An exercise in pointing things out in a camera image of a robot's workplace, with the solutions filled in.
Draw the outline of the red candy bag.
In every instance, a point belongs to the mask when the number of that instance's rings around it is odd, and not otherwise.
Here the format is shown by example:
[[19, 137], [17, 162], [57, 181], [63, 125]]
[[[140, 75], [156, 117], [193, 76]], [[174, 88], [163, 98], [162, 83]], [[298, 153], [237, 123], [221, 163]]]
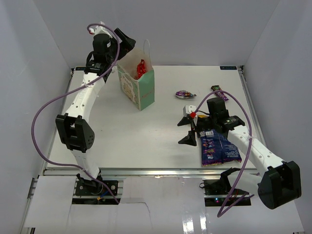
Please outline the red candy bag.
[[134, 79], [139, 80], [146, 72], [147, 72], [147, 69], [146, 69], [145, 60], [142, 59], [136, 67], [136, 75]]

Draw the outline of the blue purple snack bag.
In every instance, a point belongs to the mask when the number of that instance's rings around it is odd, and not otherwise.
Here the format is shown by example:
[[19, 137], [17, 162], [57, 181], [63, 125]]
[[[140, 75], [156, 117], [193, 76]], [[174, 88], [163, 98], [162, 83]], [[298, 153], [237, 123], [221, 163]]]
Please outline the blue purple snack bag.
[[242, 158], [236, 146], [215, 130], [199, 132], [202, 167], [239, 162]]

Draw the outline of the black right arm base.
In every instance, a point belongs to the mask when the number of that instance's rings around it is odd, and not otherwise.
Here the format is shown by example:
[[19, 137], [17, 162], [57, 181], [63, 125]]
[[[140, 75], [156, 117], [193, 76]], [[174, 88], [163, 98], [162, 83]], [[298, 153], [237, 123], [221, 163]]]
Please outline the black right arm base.
[[[206, 207], [221, 207], [227, 192], [224, 190], [221, 182], [218, 179], [207, 179], [203, 180], [199, 187], [204, 191], [204, 200]], [[239, 200], [243, 195], [244, 191], [235, 189], [230, 195], [225, 207], [228, 207]]]

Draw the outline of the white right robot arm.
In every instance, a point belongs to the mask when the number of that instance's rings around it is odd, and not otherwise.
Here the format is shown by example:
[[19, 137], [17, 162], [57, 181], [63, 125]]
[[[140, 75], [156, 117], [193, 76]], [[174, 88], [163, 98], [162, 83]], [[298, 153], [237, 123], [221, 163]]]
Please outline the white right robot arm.
[[222, 172], [217, 182], [221, 192], [228, 197], [236, 190], [256, 195], [271, 210], [301, 197], [300, 168], [294, 161], [286, 162], [253, 138], [251, 125], [229, 115], [222, 98], [211, 98], [207, 105], [209, 112], [202, 116], [193, 105], [183, 108], [178, 126], [191, 129], [178, 143], [196, 146], [199, 141], [202, 166], [241, 162], [244, 154], [258, 170], [258, 175], [252, 175], [242, 165]]

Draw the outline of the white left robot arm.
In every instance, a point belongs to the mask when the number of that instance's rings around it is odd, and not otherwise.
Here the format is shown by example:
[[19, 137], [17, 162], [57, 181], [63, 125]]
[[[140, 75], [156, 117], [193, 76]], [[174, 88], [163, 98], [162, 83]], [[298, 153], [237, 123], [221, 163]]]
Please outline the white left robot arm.
[[79, 168], [92, 177], [87, 181], [86, 189], [97, 195], [103, 189], [103, 182], [97, 179], [100, 169], [87, 155], [95, 141], [89, 116], [112, 67], [135, 47], [136, 41], [119, 28], [114, 30], [115, 38], [99, 25], [89, 31], [94, 35], [93, 50], [86, 59], [81, 89], [67, 111], [57, 115], [56, 126], [61, 142], [71, 151]]

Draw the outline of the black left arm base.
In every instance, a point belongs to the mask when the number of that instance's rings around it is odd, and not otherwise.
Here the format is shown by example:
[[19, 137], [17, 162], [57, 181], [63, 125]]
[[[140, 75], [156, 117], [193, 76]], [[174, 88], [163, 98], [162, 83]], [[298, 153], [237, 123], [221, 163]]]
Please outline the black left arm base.
[[[104, 180], [103, 183], [111, 190], [113, 195], [117, 195], [118, 181]], [[102, 184], [88, 179], [77, 179], [75, 193], [76, 196], [101, 196], [111, 195], [108, 189]]]

